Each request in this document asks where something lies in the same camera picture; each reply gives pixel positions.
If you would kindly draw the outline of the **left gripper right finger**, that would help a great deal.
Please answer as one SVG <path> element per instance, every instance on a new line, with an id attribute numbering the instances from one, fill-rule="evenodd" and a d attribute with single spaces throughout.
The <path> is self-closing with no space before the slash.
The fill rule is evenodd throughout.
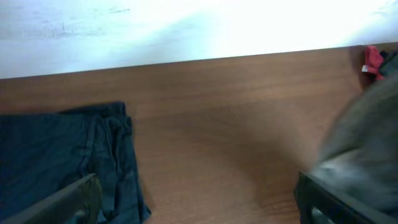
<path id="1" fill-rule="evenodd" d="M 298 173 L 294 198 L 301 224 L 397 224 L 397 217 L 368 207 L 346 193 L 303 172 Z"/>

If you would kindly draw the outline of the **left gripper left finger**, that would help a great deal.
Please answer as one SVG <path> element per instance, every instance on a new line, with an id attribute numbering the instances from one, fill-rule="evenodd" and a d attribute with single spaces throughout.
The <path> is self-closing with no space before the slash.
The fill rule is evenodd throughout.
<path id="1" fill-rule="evenodd" d="M 1 223 L 97 223 L 101 206 L 100 180 L 89 174 Z"/>

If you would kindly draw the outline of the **grey cargo shorts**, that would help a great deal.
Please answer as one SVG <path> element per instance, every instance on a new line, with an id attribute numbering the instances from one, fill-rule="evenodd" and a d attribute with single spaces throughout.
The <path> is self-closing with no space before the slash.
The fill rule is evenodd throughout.
<path id="1" fill-rule="evenodd" d="M 382 76 L 339 115 L 310 174 L 397 217 L 397 52 L 382 53 Z"/>

